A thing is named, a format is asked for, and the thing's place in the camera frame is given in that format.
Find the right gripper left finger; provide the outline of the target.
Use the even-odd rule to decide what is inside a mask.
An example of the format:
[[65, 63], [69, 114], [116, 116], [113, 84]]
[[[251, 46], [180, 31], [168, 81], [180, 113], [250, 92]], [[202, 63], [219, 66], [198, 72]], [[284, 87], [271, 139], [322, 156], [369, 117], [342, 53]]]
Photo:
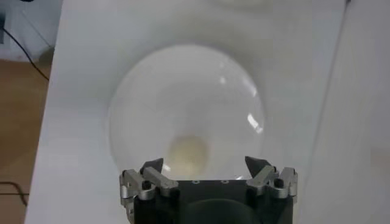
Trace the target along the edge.
[[137, 172], [134, 169], [123, 170], [119, 175], [119, 194], [121, 205], [126, 210], [127, 219], [135, 223], [136, 199], [151, 201], [156, 198], [157, 191], [163, 197], [175, 197], [179, 190], [179, 182], [164, 176], [163, 159], [146, 161]]

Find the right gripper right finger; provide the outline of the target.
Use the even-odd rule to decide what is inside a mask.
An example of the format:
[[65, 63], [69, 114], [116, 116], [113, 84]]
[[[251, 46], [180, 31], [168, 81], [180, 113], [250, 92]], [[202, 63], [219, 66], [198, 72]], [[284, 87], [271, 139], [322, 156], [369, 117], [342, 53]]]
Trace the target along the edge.
[[245, 163], [251, 179], [246, 186], [256, 196], [268, 195], [276, 200], [292, 198], [297, 203], [298, 173], [292, 167], [284, 167], [281, 172], [265, 159], [245, 156]]

